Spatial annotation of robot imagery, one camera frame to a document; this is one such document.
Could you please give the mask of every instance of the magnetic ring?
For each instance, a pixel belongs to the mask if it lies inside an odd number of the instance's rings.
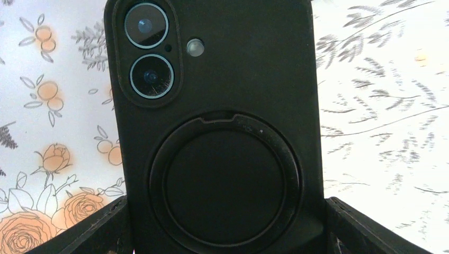
[[[198,117],[163,142],[150,172],[160,225],[196,253],[256,253],[289,225],[300,175],[284,139],[251,116]]]

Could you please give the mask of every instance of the smartphone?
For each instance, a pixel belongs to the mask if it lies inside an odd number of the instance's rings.
[[[109,0],[140,253],[325,253],[309,0]]]

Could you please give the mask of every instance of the camera flash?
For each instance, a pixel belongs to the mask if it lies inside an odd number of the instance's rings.
[[[192,39],[187,43],[187,53],[192,57],[198,57],[204,52],[204,44],[199,39]]]

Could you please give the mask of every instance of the floral pattern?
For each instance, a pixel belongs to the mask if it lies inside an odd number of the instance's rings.
[[[125,186],[105,0],[2,3],[0,254],[17,254]],[[441,238],[449,232],[449,1],[312,6],[326,196],[432,253],[449,252]]]

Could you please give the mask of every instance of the camera lens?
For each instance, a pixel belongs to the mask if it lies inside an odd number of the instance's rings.
[[[160,55],[145,55],[132,65],[130,79],[132,88],[140,96],[147,99],[161,98],[173,86],[173,67]]]
[[[125,33],[137,47],[154,48],[167,36],[167,15],[155,4],[138,4],[125,17]]]

